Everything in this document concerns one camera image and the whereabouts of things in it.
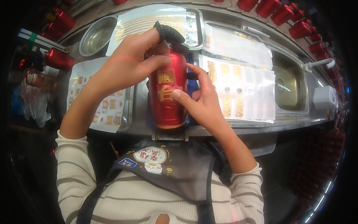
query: apron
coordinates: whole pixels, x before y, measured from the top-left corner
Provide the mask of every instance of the apron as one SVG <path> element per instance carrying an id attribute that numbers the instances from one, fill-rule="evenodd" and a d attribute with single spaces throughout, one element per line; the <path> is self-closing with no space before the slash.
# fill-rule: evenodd
<path id="1" fill-rule="evenodd" d="M 113 181 L 122 170 L 196 205 L 199 224 L 214 224 L 211 200 L 214 161 L 211 152 L 197 142 L 142 140 L 113 163 L 105 180 L 87 196 L 79 210 L 77 224 L 90 224 L 105 184 Z"/>

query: sink drain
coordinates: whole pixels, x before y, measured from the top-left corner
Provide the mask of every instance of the sink drain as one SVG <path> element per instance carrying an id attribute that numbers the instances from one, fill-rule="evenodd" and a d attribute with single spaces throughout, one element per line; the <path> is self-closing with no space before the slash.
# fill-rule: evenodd
<path id="1" fill-rule="evenodd" d="M 285 91 L 285 84 L 284 84 L 284 81 L 281 78 L 276 79 L 276 90 L 278 92 L 284 92 Z"/>

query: striped shirt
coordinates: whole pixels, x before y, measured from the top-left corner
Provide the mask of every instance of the striped shirt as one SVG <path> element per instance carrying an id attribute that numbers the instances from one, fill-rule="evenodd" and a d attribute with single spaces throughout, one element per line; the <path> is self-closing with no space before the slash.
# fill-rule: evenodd
<path id="1" fill-rule="evenodd" d="M 96 188 L 96 176 L 87 154 L 87 137 L 66 139 L 59 131 L 57 133 L 58 203 L 65 223 L 75 224 L 84 200 Z M 216 223 L 264 223 L 260 171 L 257 163 L 246 173 L 233 173 L 230 187 L 212 173 L 211 195 Z M 155 224 L 160 214 L 168 214 L 170 224 L 198 223 L 195 205 L 123 170 L 105 186 L 91 223 Z"/>

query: person's left hand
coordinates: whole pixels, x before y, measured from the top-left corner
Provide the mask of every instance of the person's left hand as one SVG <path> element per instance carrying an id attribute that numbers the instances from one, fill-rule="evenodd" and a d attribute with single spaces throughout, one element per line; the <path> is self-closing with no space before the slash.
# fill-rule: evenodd
<path id="1" fill-rule="evenodd" d="M 128 35 L 102 68 L 91 77 L 97 94 L 103 98 L 143 81 L 170 61 L 169 49 L 156 28 L 142 34 Z"/>

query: faucet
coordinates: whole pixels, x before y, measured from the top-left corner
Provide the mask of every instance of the faucet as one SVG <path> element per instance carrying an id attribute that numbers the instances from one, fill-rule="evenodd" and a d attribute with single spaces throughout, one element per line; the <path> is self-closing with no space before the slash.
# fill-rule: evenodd
<path id="1" fill-rule="evenodd" d="M 327 58 L 327 59 L 323 59 L 317 62 L 308 62 L 306 64 L 301 64 L 301 68 L 302 70 L 304 70 L 305 72 L 312 72 L 312 67 L 313 66 L 317 66 L 317 65 L 324 65 L 326 64 L 327 69 L 332 68 L 335 65 L 335 61 L 332 58 Z"/>

